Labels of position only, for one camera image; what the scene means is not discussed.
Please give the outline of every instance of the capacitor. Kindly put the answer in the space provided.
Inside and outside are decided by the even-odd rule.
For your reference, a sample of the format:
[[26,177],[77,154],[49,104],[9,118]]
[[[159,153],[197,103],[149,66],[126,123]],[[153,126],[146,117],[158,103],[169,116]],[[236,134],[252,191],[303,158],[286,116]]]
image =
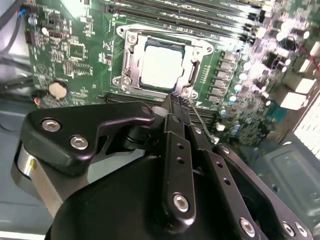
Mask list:
[[291,59],[285,57],[285,56],[280,56],[279,61],[283,63],[285,66],[289,66],[291,63]]
[[265,86],[265,85],[263,85],[261,82],[256,82],[256,84],[255,84],[262,92],[264,92],[266,89],[267,89],[267,87]]
[[227,110],[224,106],[219,108],[219,114],[221,115],[221,117],[227,116]]
[[288,51],[296,51],[297,50],[297,44],[296,40],[293,37],[286,37],[281,42],[281,47]]
[[43,35],[48,35],[48,29],[46,29],[45,27],[41,29],[41,32],[43,33]]
[[237,133],[238,133],[238,131],[237,131],[237,130],[232,130],[232,131],[231,131],[231,135],[232,135],[232,136],[237,135]]
[[28,18],[28,23],[31,25],[31,26],[36,26],[38,24],[38,19],[35,18],[34,16],[30,16]]
[[282,62],[278,62],[278,65],[276,66],[276,69],[278,69],[279,71],[284,73],[285,71],[287,71],[288,68]]
[[240,80],[240,82],[247,80],[248,75],[244,72],[239,72],[237,74],[238,79]]
[[278,30],[271,30],[270,35],[273,38],[275,38],[278,42],[280,42],[281,40],[283,40],[288,36],[288,34],[285,33],[284,31],[278,31]]
[[281,31],[289,31],[291,27],[291,21],[281,21],[277,20],[273,24],[274,28],[280,29]]
[[64,82],[54,81],[49,85],[49,93],[57,100],[61,100],[67,96],[68,86]]
[[233,84],[233,90],[234,90],[234,92],[235,92],[236,94],[239,93],[239,92],[242,90],[241,84],[239,84],[239,83]]
[[294,29],[292,29],[292,32],[302,39],[307,39],[310,36],[310,32],[307,30],[301,30],[301,29],[294,28]]
[[230,94],[228,96],[228,99],[229,99],[230,103],[234,103],[237,100],[237,97],[235,95],[233,95],[233,94]]
[[237,130],[237,131],[238,131],[239,128],[241,127],[239,121],[234,121],[234,122],[232,123],[232,126],[233,126],[233,129],[234,129],[234,130]]
[[251,117],[247,117],[247,118],[244,120],[244,122],[245,122],[246,124],[251,124],[252,121],[253,121],[253,119],[252,119]]
[[252,67],[252,65],[251,65],[251,63],[248,62],[248,61],[245,61],[245,62],[242,63],[242,68],[243,68],[244,71],[250,70],[251,67]]
[[271,100],[269,100],[268,98],[266,98],[265,96],[261,96],[261,100],[262,102],[264,102],[264,105],[269,106],[271,104]]

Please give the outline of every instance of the green circuit board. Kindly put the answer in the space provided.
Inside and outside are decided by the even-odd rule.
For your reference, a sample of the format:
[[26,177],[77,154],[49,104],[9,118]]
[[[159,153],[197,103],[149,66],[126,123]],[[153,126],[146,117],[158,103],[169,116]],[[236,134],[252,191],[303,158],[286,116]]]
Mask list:
[[[172,67],[173,75],[189,80],[183,84],[190,87],[179,88],[179,94],[198,109],[224,119],[226,128],[218,133],[221,138],[238,136],[245,145],[257,143],[261,122],[281,121],[274,118],[279,104],[266,105],[255,81],[261,80],[264,91],[272,95],[301,57],[299,51],[290,51],[286,57],[291,64],[285,72],[266,67],[269,52],[279,48],[271,34],[277,22],[290,20],[291,28],[310,30],[307,40],[297,37],[295,44],[309,41],[313,46],[319,40],[314,31],[320,21],[315,0],[284,0],[272,6],[268,1],[233,0],[24,0],[24,4],[34,84],[47,91],[41,107],[99,104],[108,93],[161,102],[179,84],[167,87],[171,83],[161,82],[159,76],[175,64],[171,58],[181,54],[185,64],[194,61],[194,69],[185,76],[186,68],[176,73]],[[124,72],[129,32],[138,33],[136,46],[143,39],[155,46],[149,48],[151,57],[143,63],[154,61],[150,63],[153,70],[140,72],[138,87],[133,78],[129,87],[125,83],[134,72]],[[164,54],[169,45],[166,56],[156,50],[161,47]],[[59,85],[51,88],[53,83]]]

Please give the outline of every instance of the microchip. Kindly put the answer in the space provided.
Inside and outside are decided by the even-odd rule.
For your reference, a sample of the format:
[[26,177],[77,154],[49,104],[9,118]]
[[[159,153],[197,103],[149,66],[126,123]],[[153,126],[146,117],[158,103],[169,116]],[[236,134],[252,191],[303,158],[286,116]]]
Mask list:
[[224,88],[227,85],[227,83],[223,80],[215,79],[213,81],[214,81],[213,84],[215,87]]
[[84,45],[71,43],[69,53],[71,58],[83,60],[85,53]]
[[210,92],[211,92],[211,94],[216,95],[216,96],[222,95],[222,90],[220,88],[213,87]]
[[218,104],[220,102],[220,98],[216,97],[216,96],[209,96],[208,101],[215,103],[215,104]]
[[226,71],[217,71],[216,76],[220,79],[228,79],[232,74]]
[[223,70],[232,71],[235,68],[235,64],[231,62],[221,61],[219,67]]

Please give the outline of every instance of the metal bracket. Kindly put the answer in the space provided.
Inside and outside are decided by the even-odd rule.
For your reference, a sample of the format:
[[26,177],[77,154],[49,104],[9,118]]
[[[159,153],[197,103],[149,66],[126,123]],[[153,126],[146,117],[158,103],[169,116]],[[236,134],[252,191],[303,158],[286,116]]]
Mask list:
[[247,186],[248,193],[260,198],[259,225],[269,239],[312,240],[309,229],[275,195],[272,190],[227,146],[219,144],[215,151],[222,156],[238,186]]
[[41,109],[26,116],[20,138],[32,156],[67,175],[78,175],[97,154],[99,137],[112,142],[123,127],[148,126],[154,120],[153,111],[142,102]]

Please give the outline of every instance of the silver screw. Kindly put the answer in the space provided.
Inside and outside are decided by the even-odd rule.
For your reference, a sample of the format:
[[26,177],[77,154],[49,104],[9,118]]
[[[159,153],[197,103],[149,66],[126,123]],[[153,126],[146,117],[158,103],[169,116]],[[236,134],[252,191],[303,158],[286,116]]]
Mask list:
[[52,119],[44,120],[42,122],[42,127],[44,130],[48,132],[57,132],[61,129],[61,125],[56,121]]
[[198,128],[198,127],[195,127],[194,130],[195,130],[198,134],[201,134],[201,133],[202,133],[201,129]]
[[224,151],[226,154],[229,154],[229,153],[230,153],[229,149],[226,148],[225,146],[222,146],[221,149],[222,149],[222,151]]
[[72,147],[78,150],[85,150],[89,143],[88,141],[82,136],[74,136],[70,139],[70,144]]
[[304,236],[305,238],[308,237],[307,231],[299,223],[296,222],[295,226],[299,230],[302,236]]
[[189,95],[189,90],[187,88],[183,89],[182,95],[183,96],[188,96]]
[[115,85],[118,85],[119,84],[119,80],[118,79],[113,79],[112,81]]
[[36,19],[34,16],[30,16],[28,18],[28,23],[31,25],[31,26],[36,26],[38,24],[38,19]]
[[135,35],[129,35],[127,40],[130,44],[135,44],[137,42],[137,37]]
[[286,223],[285,221],[282,222],[282,225],[284,227],[284,230],[291,236],[294,237],[295,236],[295,232],[292,229],[292,227],[290,227],[290,225],[288,223]]
[[178,210],[183,213],[189,210],[188,200],[181,194],[176,194],[173,196],[173,203],[178,208]]
[[247,219],[241,217],[240,225],[242,229],[245,231],[245,233],[249,235],[249,237],[253,238],[256,235],[254,226],[252,226],[252,224]]

